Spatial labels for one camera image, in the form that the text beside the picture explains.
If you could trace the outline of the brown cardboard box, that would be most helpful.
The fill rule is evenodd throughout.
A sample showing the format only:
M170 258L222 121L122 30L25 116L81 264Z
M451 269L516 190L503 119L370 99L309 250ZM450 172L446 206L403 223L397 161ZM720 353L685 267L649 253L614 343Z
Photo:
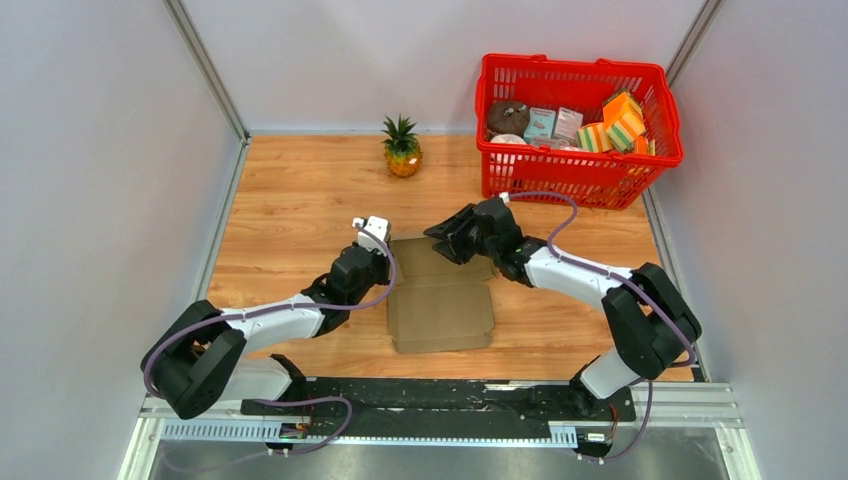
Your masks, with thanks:
M488 347L495 315L488 282L496 269L476 256L456 265L424 236L394 238L398 280L387 299L387 323L399 354L451 352Z

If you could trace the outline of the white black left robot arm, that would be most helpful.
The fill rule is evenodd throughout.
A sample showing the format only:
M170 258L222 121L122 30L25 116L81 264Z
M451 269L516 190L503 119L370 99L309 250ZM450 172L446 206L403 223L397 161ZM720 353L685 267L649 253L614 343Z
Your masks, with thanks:
M179 418L195 418L226 396L245 355L335 331L353 311L369 308L364 297L371 288L392 289L396 273L386 243L354 242L328 272L288 299L246 309L219 309L207 299L196 300L143 357L145 388Z

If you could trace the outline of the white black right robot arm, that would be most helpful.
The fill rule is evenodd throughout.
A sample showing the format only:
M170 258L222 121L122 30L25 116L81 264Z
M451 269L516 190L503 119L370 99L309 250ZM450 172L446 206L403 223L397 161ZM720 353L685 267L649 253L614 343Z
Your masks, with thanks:
M564 294L605 315L613 346L570 380L576 414L596 418L623 388L696 361L702 327L662 267L613 267L569 254L552 238L527 235L509 207L513 198L502 193L468 204L424 234L454 264L484 256L510 281Z

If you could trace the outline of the teal small box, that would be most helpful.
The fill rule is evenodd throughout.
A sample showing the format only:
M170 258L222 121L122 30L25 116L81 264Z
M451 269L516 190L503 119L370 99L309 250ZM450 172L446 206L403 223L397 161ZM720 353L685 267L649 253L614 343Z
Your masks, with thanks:
M525 128L523 138L527 144L534 139L551 139L556 123L557 112L555 110L531 107L529 109L529 120Z

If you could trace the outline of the grey small box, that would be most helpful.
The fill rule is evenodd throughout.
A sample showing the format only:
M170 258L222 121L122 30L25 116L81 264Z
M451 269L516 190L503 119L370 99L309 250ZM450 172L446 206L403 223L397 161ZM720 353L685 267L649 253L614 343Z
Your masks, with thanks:
M560 107L557 110L552 138L576 146L578 144L578 132L582 126L583 114L581 112Z

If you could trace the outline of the toy pineapple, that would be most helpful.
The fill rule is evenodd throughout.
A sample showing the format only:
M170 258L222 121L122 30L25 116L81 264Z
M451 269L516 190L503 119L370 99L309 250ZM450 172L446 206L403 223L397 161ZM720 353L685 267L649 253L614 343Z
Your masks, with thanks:
M399 177L415 175L422 166L423 152L414 132L416 123L409 117L399 115L396 120L388 115L383 120L383 133L387 138L384 145L384 158L389 171Z

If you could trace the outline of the brown round object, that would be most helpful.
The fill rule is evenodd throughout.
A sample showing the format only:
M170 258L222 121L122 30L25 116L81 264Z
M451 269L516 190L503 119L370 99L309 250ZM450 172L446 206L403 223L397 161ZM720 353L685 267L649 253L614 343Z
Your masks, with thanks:
M490 137L511 134L522 137L530 120L530 108L523 102L501 100L495 102L486 116L486 130Z

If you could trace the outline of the red plastic basket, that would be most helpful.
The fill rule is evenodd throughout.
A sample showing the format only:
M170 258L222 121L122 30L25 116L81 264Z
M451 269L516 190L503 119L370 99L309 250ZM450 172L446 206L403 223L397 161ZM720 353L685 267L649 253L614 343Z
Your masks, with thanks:
M487 117L499 101L566 107L597 122L603 101L622 89L630 91L643 109L647 136L656 143L653 156L496 144L489 139ZM557 192L580 206L621 210L684 159L675 98L664 68L653 63L488 53L476 85L475 114L485 197L527 192L533 201L550 203Z

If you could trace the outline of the striped yellow green sponge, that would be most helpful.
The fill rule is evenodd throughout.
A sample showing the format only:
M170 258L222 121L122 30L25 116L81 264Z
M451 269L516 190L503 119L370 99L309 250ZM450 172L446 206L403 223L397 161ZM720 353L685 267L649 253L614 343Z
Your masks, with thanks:
M589 123L577 131L578 145L581 149L592 153L606 153L614 147L602 122Z

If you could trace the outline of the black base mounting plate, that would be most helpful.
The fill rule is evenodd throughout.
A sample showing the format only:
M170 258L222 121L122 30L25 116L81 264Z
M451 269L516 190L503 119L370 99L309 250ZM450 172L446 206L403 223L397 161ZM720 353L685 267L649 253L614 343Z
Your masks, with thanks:
M284 394L302 405L269 407L242 402L244 415L293 416L311 423L310 433L332 433L345 418L344 397L353 406L346 437L541 439L552 422L587 421L605 428L612 420L636 418L624 390L593 407L575 404L565 383L507 380L314 377Z

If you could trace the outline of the aluminium base frame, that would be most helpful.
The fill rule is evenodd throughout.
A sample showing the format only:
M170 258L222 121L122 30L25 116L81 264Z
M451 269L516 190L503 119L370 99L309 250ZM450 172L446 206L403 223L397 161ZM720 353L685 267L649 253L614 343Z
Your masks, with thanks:
M624 389L581 414L565 382L309 378L303 404L250 400L214 404L191 420L161 400L144 401L119 475L148 479L178 442L308 446L327 441L367 453L444 447L494 453L517 448L562 453L591 471L614 465L690 478L757 479L760 471L731 388L654 382Z

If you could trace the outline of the aluminium corner rail right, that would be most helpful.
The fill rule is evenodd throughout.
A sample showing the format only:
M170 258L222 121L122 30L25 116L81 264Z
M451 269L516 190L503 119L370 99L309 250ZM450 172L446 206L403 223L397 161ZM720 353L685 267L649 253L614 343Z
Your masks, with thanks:
M666 68L666 79L669 86L676 83L724 4L725 0L705 0L702 3Z

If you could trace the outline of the aluminium corner rail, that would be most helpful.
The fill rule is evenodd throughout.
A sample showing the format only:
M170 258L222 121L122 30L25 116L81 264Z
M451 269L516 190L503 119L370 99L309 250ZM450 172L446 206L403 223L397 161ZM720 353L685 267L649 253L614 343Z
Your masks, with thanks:
M183 38L231 130L242 145L247 144L250 139L250 133L231 95L227 91L222 77L214 65L214 61L204 45L200 32L197 30L185 3L181 0L164 0L163 4L168 9L177 30Z
M725 0L705 0L702 3L666 68L666 79L669 86L676 83L724 4Z

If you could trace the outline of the aluminium corner rail left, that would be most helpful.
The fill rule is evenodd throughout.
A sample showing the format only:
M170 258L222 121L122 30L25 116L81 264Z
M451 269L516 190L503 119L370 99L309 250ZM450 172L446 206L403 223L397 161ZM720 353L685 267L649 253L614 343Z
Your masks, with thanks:
M250 133L231 95L227 91L222 77L214 65L214 61L204 45L200 32L197 30L185 3L181 0L164 0L163 4L168 9L177 30L183 38L231 130L242 145L247 144L250 139Z

